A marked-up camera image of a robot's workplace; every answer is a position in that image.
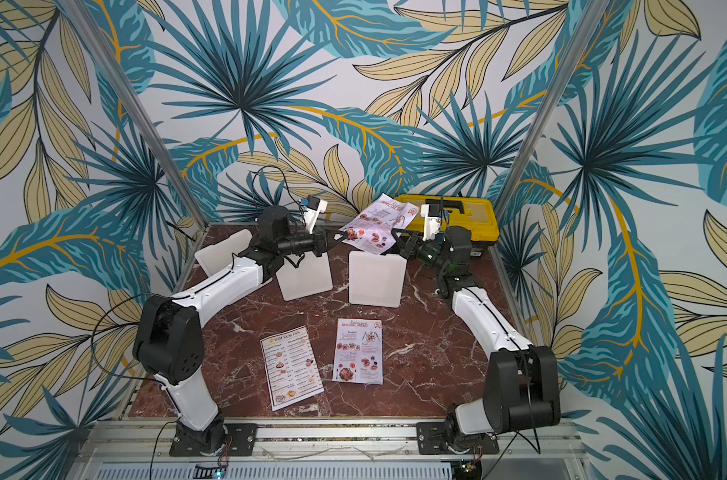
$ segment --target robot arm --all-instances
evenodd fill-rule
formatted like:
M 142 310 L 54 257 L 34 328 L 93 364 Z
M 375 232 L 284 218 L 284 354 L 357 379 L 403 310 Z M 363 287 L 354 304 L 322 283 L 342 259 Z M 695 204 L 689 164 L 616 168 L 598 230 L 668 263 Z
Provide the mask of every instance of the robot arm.
M 144 304 L 134 358 L 161 383 L 180 415 L 176 437 L 184 439 L 185 445 L 196 446 L 196 453 L 219 452 L 225 436 L 224 417 L 200 370 L 204 359 L 201 329 L 224 306 L 262 287 L 283 266 L 287 255 L 312 252 L 320 256 L 343 238 L 329 239 L 323 228 L 315 226 L 325 201 L 309 197 L 302 206 L 305 231 L 290 232 L 285 207 L 267 207 L 257 219 L 260 233 L 248 248 L 233 255 L 228 266 L 172 297 L 156 295 Z
M 439 215 L 426 212 L 424 233 L 394 230 L 393 237 L 408 235 L 398 239 L 401 256 L 416 256 L 438 269 L 438 294 L 473 332 L 489 358 L 483 398 L 449 410 L 443 432 L 446 443 L 465 450 L 486 434 L 557 424 L 561 408 L 555 355 L 518 332 L 475 281 L 469 269 L 469 230 L 449 226 L 440 234 L 433 228 L 427 231 L 429 220 Z

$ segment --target marble table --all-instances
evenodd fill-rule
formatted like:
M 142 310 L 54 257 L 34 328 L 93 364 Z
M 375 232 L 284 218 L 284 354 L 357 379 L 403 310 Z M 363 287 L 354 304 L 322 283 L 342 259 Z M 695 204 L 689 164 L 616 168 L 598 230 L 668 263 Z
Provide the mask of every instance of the marble table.
M 245 226 L 212 226 L 204 245 L 219 242 Z M 225 307 L 204 328 L 204 378 L 226 417 L 400 416 L 443 417 L 453 403 L 479 398 L 487 359 L 473 334 L 435 295 L 433 272 L 410 260 L 399 308 L 351 305 L 347 258 L 353 247 L 340 244 L 329 255 L 334 289 L 285 302 L 274 280 Z M 475 258 L 473 273 L 499 310 L 509 318 L 497 271 L 490 258 Z M 206 278 L 195 265 L 188 286 Z M 382 385 L 331 381 L 339 318 L 383 322 Z M 272 412 L 259 340 L 307 326 L 325 391 Z M 131 417 L 171 417 L 174 408 L 155 382 L 145 382 L 130 408 Z

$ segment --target yellow toolbox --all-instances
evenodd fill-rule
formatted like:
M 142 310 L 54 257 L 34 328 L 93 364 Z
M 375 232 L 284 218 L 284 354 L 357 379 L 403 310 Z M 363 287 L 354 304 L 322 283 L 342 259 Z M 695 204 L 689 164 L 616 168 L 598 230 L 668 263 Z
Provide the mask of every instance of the yellow toolbox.
M 464 198 L 464 197 L 433 197 L 430 195 L 399 195 L 396 198 L 399 202 L 409 202 L 416 206 L 424 204 L 441 204 L 444 210 L 449 212 L 448 225 L 459 225 L 470 230 L 473 234 L 472 255 L 480 256 L 487 246 L 493 244 L 499 238 L 499 227 L 494 216 L 492 203 L 485 198 Z M 408 230 L 423 231 L 425 219 L 417 214 L 412 223 L 407 226 Z M 441 225 L 441 231 L 446 229 L 446 224 Z

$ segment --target folded menu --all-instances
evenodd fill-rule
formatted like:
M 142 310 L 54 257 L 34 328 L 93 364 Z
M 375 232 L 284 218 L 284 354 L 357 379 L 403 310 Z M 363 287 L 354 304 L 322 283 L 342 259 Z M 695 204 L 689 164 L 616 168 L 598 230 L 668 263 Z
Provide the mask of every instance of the folded menu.
M 339 319 L 332 380 L 382 385 L 380 320 Z
M 280 410 L 323 391 L 307 328 L 262 339 L 272 410 Z
M 406 228 L 418 212 L 416 205 L 403 204 L 382 194 L 360 215 L 342 227 L 347 232 L 345 243 L 370 254 L 384 254 L 396 243 L 390 230 Z

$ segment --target cable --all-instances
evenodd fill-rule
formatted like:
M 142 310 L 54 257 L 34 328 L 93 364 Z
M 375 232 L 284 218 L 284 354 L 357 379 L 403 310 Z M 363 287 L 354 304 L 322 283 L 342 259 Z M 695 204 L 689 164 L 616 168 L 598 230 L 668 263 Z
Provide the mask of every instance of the cable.
M 97 330 L 99 329 L 99 324 L 102 323 L 102 320 L 106 319 L 108 315 L 110 315 L 115 309 L 117 309 L 119 306 L 123 305 L 126 302 L 129 302 L 131 300 L 136 299 L 138 296 L 143 295 L 153 295 L 151 292 L 142 292 L 138 293 L 134 296 L 129 297 L 126 300 L 123 300 L 122 302 L 119 302 L 117 305 L 113 306 L 111 309 L 109 309 L 107 312 L 104 313 L 104 315 L 97 321 L 97 324 L 94 325 L 94 330 L 91 332 L 91 357 L 94 359 L 94 363 L 97 364 L 97 366 L 102 370 L 102 372 L 107 373 L 108 375 L 112 375 L 115 377 L 118 377 L 119 379 L 130 379 L 130 380 L 152 380 L 153 382 L 158 382 L 161 385 L 163 385 L 163 382 L 161 382 L 158 379 L 154 379 L 153 377 L 140 377 L 140 376 L 128 376 L 128 375 L 119 375 L 118 373 L 113 373 L 106 368 L 104 368 L 101 363 L 99 363 L 99 360 L 97 359 L 97 349 L 94 346 L 94 337 L 97 335 Z
M 148 480 L 153 480 L 153 461 L 155 460 L 155 450 L 158 448 L 158 441 L 160 440 L 160 434 L 163 433 L 164 428 L 168 427 L 170 423 L 176 423 L 176 420 L 169 420 L 160 428 L 158 436 L 155 437 L 155 446 L 153 447 L 153 456 L 150 457 L 150 474 Z
M 302 213 L 302 204 L 298 202 L 296 198 L 294 198 L 294 195 L 291 193 L 291 188 L 289 188 L 289 180 L 286 179 L 286 173 L 281 168 L 275 167 L 274 165 L 265 165 L 256 172 L 251 172 L 254 174 L 254 176 L 251 178 L 251 199 L 254 202 L 254 206 L 256 207 L 256 197 L 254 196 L 254 180 L 265 168 L 275 168 L 276 170 L 280 171 L 280 174 L 283 177 L 283 184 L 286 185 L 286 191 L 289 192 L 289 197 L 294 202 L 294 204 L 296 204 L 296 208 L 300 211 L 300 216 L 302 217 L 302 227 L 307 229 L 307 222 L 305 221 L 305 216 Z
M 497 458 L 497 461 L 494 462 L 494 465 L 492 465 L 492 467 L 489 469 L 489 471 L 486 472 L 486 475 L 483 475 L 483 478 L 481 478 L 481 480 L 486 480 L 486 478 L 488 478 L 489 475 L 492 475 L 492 472 L 494 471 L 494 468 L 497 466 L 497 464 L 499 463 L 499 461 L 503 459 L 503 457 L 505 456 L 505 453 L 507 453 L 507 451 L 508 451 L 508 448 L 510 448 L 510 446 L 512 445 L 512 442 L 515 440 L 515 437 L 517 437 L 519 435 L 521 435 L 521 433 L 520 432 L 516 432 L 515 435 L 513 435 L 512 438 L 510 438 L 510 442 L 508 442 L 507 446 L 503 450 L 502 455 L 500 455 L 499 458 Z

